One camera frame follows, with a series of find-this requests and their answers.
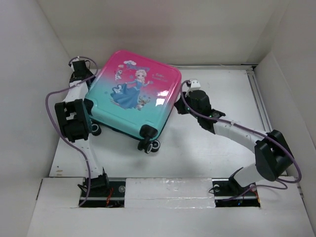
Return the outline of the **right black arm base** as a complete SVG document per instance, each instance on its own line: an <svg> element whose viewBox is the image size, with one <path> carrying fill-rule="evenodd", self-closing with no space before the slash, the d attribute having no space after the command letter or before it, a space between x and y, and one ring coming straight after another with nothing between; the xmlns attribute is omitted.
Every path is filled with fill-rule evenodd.
<svg viewBox="0 0 316 237"><path fill-rule="evenodd" d="M241 188L228 178L214 178L208 192L214 197L215 207L260 207L256 191L244 193L248 188Z"/></svg>

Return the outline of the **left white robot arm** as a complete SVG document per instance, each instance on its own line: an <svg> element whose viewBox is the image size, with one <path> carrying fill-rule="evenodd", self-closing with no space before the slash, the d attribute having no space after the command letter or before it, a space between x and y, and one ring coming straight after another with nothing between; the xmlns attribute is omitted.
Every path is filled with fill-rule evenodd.
<svg viewBox="0 0 316 237"><path fill-rule="evenodd" d="M92 148L90 137L101 132L98 124L93 123L84 98L89 91L95 76L87 66L88 59L77 57L70 61L73 73L65 99L54 106L62 137L76 147L86 165L86 178L79 188L100 196L110 191L109 178L100 165Z"/></svg>

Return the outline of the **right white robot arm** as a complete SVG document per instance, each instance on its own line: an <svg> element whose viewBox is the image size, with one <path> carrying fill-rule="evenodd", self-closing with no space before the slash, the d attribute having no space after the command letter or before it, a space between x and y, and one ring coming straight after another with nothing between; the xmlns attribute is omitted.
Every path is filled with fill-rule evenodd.
<svg viewBox="0 0 316 237"><path fill-rule="evenodd" d="M211 107L208 96L202 90L181 92L174 106L179 114L192 115L202 129L226 137L254 154L254 163L239 168L228 178L231 193L238 195L261 180L288 184L280 175L294 163L294 157L281 132L253 130L229 121L225 113Z"/></svg>

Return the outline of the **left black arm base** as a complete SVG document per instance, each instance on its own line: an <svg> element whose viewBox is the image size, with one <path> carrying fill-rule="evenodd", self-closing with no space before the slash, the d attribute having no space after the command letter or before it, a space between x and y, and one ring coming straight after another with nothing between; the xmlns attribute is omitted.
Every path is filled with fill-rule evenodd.
<svg viewBox="0 0 316 237"><path fill-rule="evenodd" d="M110 179L109 187L93 188L83 208L123 208L126 191L125 179Z"/></svg>

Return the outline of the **teal pink suitcase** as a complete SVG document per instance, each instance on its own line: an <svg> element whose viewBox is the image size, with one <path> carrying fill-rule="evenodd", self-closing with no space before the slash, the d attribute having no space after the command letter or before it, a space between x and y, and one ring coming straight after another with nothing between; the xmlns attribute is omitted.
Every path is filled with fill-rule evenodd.
<svg viewBox="0 0 316 237"><path fill-rule="evenodd" d="M138 140L140 151L157 152L181 81L178 69L119 50L91 84L84 104L92 121Z"/></svg>

